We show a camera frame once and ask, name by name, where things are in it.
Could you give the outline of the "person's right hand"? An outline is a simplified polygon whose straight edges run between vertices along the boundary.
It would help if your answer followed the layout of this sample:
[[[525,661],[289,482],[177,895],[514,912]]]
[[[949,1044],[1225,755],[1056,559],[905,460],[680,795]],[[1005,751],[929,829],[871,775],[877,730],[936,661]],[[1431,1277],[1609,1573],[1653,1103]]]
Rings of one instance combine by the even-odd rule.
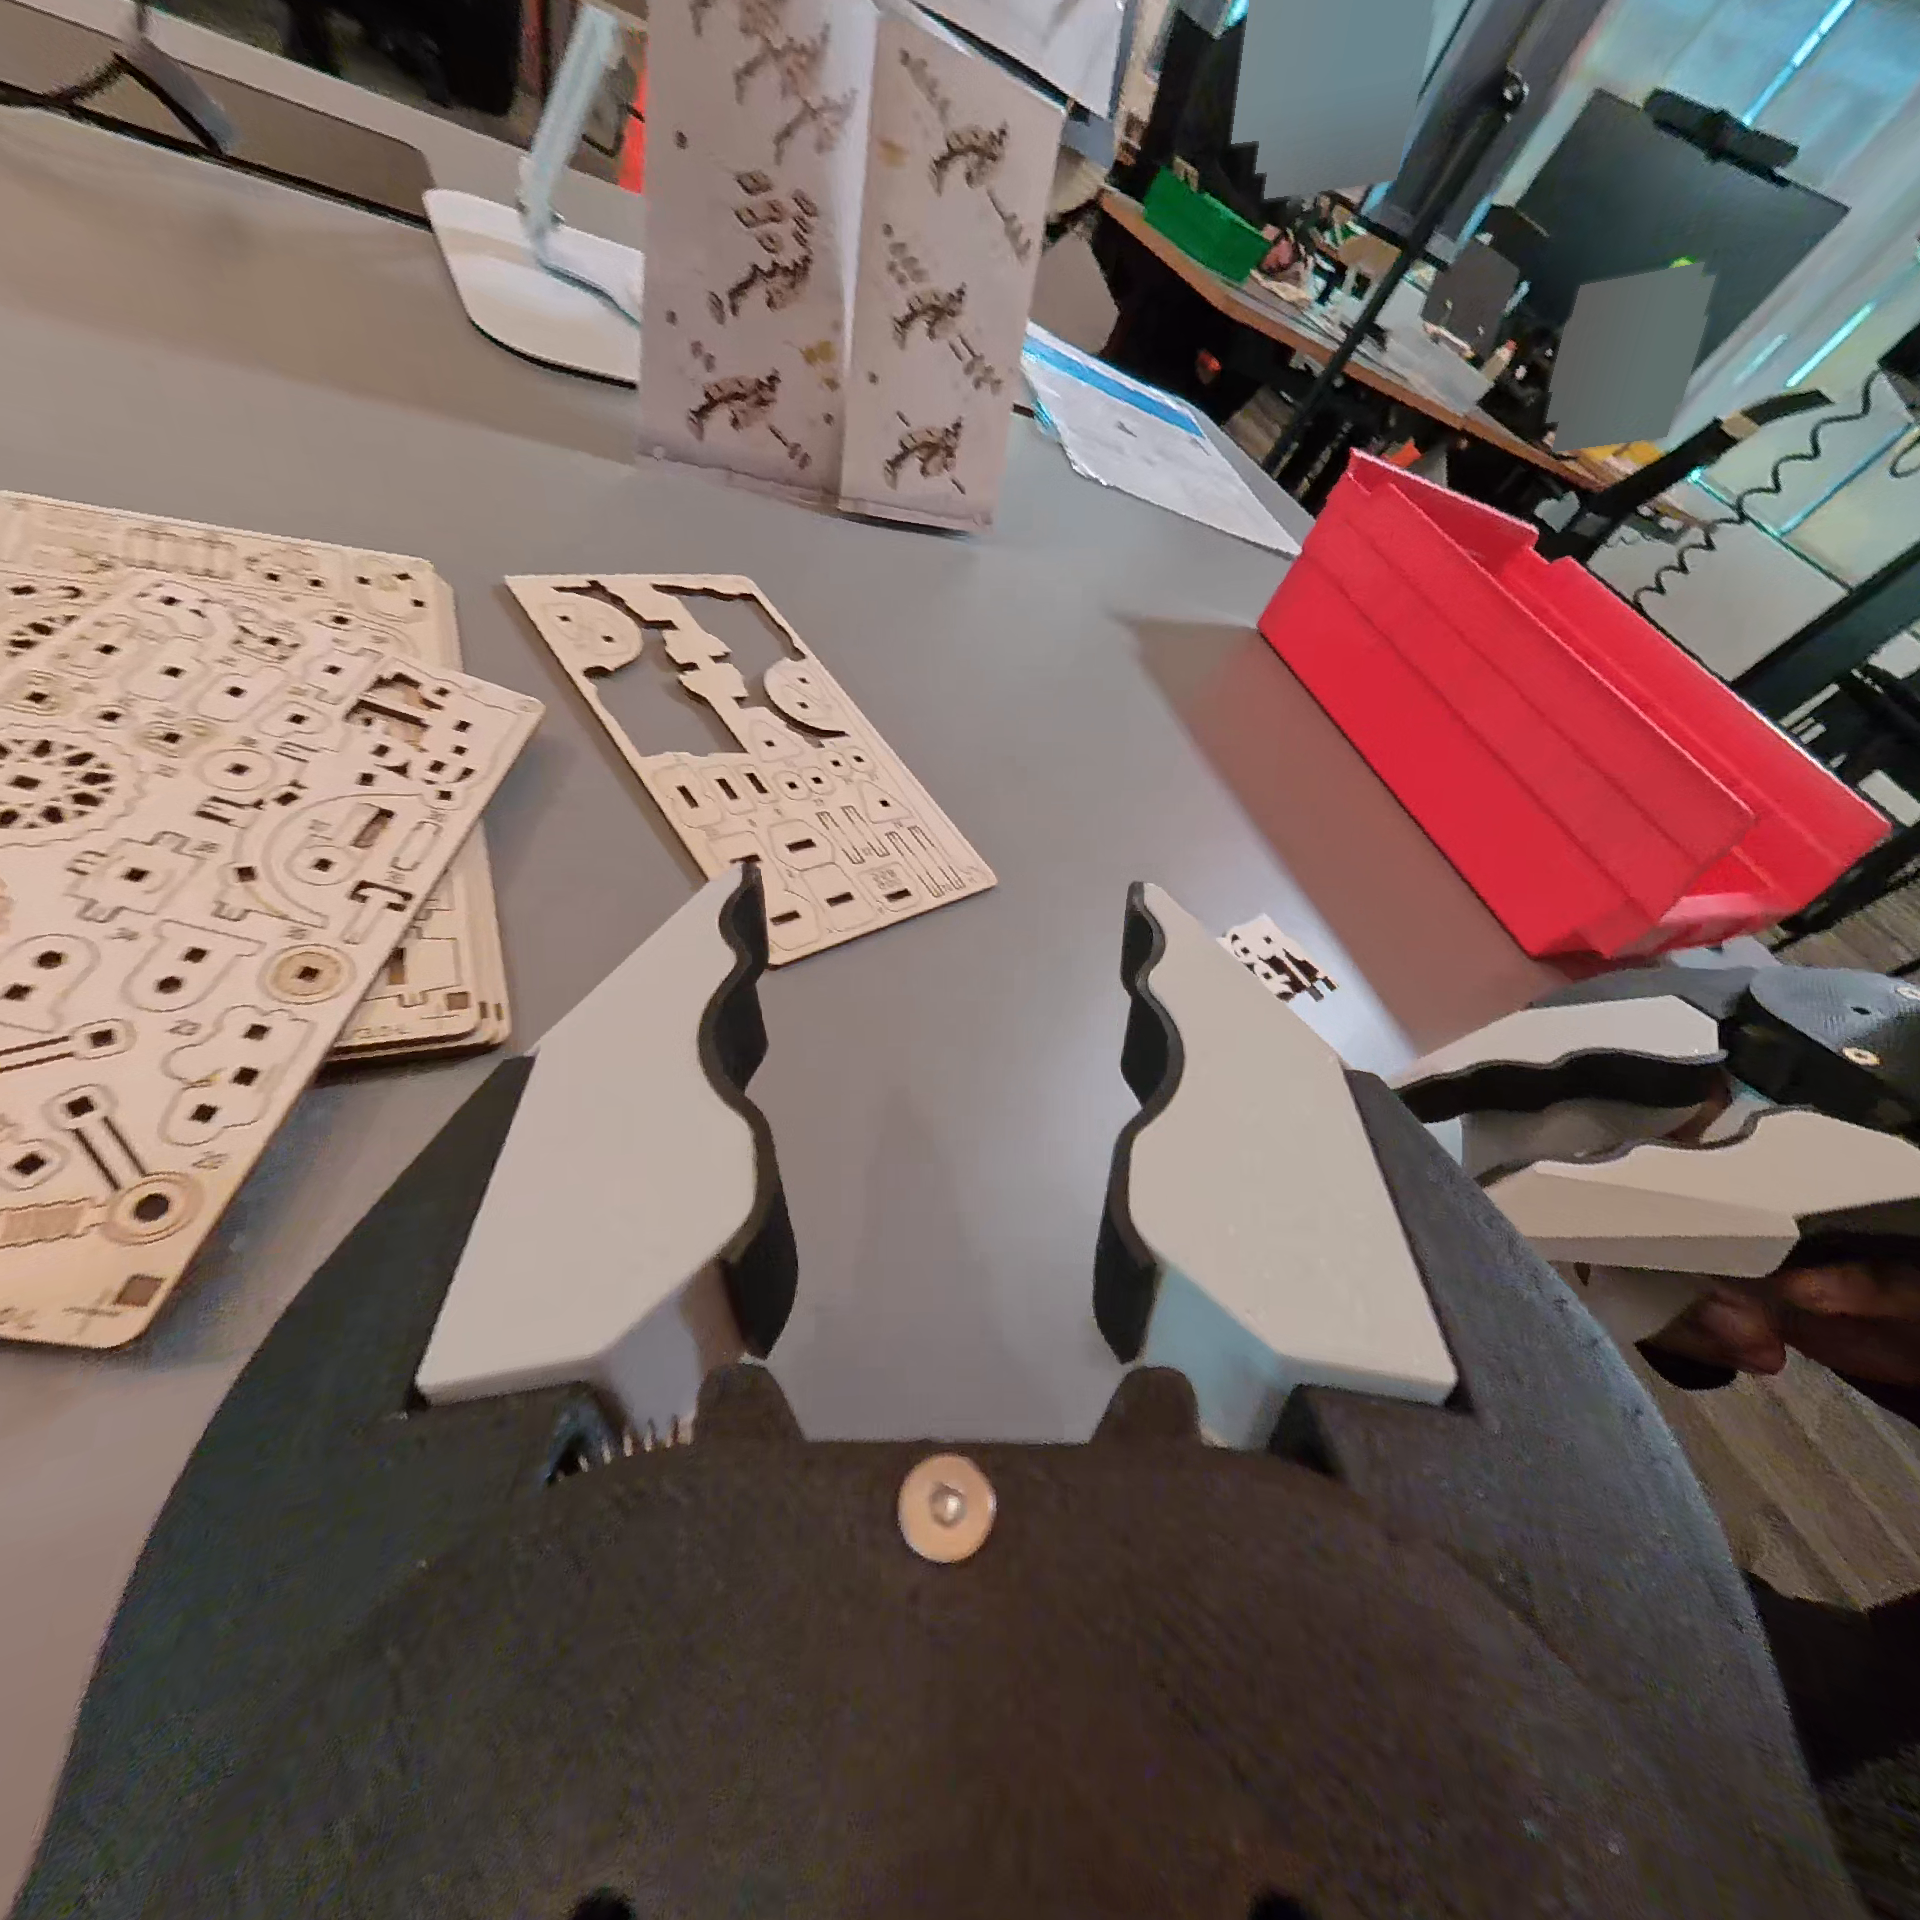
[[[1639,1345],[1681,1389],[1778,1376],[1791,1356],[1917,1426],[1917,1273],[1913,1263],[1790,1267],[1766,1280],[1717,1280]]]

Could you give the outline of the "assembled wooden locomotive piece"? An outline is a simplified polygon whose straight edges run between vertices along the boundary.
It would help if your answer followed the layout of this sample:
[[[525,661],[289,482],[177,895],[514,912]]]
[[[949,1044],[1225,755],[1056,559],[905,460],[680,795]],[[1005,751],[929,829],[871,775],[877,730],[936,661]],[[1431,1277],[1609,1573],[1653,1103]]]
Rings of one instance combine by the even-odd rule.
[[[1337,979],[1268,916],[1248,920],[1216,943],[1277,1001],[1326,1004]]]

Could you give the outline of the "white printed paper sheet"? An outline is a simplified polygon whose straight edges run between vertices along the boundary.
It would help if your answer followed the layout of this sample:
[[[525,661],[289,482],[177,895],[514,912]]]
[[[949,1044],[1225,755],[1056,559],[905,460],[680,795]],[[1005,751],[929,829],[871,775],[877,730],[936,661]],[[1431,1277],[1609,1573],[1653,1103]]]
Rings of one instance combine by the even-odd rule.
[[[1289,561],[1301,553],[1184,400],[1034,323],[1023,330],[1022,372],[1037,419],[1086,481],[1261,552]]]

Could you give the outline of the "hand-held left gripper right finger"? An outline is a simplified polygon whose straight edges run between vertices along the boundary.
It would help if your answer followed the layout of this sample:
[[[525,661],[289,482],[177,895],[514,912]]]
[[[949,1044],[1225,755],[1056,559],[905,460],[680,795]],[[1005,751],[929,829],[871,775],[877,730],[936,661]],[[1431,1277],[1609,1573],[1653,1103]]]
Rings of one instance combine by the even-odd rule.
[[[1444,1405],[1456,1361],[1346,1065],[1157,883],[1124,904],[1114,1138],[1092,1314],[1180,1375],[1204,1440],[1261,1451],[1297,1388]]]

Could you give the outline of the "green plastic bin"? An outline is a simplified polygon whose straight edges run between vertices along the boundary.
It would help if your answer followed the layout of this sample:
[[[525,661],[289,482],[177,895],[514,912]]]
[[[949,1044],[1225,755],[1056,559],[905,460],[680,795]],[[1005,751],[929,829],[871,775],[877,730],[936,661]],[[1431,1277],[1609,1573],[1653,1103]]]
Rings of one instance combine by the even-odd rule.
[[[1191,264],[1226,283],[1242,283],[1266,261],[1276,239],[1204,192],[1192,169],[1162,164],[1143,196],[1143,223]]]

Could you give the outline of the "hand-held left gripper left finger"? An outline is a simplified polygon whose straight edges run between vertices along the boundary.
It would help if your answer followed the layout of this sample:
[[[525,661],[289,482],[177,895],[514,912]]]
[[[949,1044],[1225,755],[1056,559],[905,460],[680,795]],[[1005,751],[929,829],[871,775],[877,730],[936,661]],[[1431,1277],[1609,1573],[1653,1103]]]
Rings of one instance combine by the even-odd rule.
[[[525,1057],[424,1341],[431,1405],[578,1386],[625,1428],[693,1428],[709,1376],[768,1361],[799,1258],[768,1117],[753,860],[724,868]]]

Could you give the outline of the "grey desk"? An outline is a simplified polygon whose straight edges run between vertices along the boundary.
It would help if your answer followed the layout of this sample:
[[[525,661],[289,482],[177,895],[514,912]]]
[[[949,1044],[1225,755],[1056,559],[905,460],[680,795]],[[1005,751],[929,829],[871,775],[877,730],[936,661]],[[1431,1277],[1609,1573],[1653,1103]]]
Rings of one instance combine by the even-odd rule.
[[[487,812],[517,1041],[700,876],[510,573],[752,579],[994,868],[761,987],[808,1437],[1087,1436],[1133,880],[1272,916],[1372,1073],[1557,983],[1256,635],[1284,563],[1029,421],[976,540],[640,467],[632,403],[487,345],[423,231],[33,112],[5,112],[1,240],[5,487],[429,561],[469,667],[543,704]]]

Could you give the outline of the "wooden puzzle sheet with cutouts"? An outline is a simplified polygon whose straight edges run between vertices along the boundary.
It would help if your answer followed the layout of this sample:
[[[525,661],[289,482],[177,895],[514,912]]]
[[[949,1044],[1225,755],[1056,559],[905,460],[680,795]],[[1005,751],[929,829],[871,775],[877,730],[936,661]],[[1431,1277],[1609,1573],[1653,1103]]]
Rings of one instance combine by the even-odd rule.
[[[601,570],[505,587],[701,876],[759,865],[777,968],[994,888],[750,579]]]

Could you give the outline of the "folded paper instruction sheet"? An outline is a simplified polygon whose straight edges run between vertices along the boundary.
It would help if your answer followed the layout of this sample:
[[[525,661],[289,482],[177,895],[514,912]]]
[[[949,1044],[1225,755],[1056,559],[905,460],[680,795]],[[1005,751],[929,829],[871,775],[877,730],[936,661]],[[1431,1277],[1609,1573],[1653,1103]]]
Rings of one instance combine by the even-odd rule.
[[[640,449],[976,535],[1120,5],[650,5]]]

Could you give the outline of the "wooden puzzle sheet with wheels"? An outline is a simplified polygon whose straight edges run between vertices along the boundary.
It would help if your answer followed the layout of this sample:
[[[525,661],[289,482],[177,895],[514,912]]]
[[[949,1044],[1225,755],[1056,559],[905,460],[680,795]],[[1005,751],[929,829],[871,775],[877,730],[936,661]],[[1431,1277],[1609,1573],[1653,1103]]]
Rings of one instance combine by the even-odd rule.
[[[377,649],[136,649],[5,722],[5,1341],[111,1352],[196,1260],[537,731]]]

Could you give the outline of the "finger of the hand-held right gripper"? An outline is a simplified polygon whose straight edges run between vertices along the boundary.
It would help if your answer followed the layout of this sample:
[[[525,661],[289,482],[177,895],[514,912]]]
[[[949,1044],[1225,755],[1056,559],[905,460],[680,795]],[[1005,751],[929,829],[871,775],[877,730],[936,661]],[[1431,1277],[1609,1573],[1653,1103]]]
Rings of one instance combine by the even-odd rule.
[[[1484,1188],[1621,1346],[1796,1258],[1914,1253],[1914,1143],[1815,1112],[1756,1112],[1709,1143],[1540,1159]]]
[[[1694,1109],[1726,1068],[1718,1023],[1685,1000],[1598,1000],[1504,1015],[1394,1075],[1416,1121],[1566,1103]]]

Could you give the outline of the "stack of wooden puzzle sheets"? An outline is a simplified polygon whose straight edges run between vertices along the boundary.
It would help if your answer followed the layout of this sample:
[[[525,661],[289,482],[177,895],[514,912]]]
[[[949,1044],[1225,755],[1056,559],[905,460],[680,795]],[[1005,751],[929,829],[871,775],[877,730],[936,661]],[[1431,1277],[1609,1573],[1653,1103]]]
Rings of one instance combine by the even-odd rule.
[[[104,684],[66,641],[128,585],[166,581],[321,626],[431,674],[464,671],[452,589],[424,561],[7,492],[5,714],[66,716]],[[349,1017],[328,1061],[448,1058],[511,1034],[487,839],[473,829]]]

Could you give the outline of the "red plastic bin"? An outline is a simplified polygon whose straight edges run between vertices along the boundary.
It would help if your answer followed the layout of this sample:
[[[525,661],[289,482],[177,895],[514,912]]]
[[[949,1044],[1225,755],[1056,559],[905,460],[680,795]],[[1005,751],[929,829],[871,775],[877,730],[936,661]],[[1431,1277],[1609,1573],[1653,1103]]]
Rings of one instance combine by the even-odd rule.
[[[1528,524],[1364,453],[1258,633],[1534,957],[1774,929],[1892,832]]]

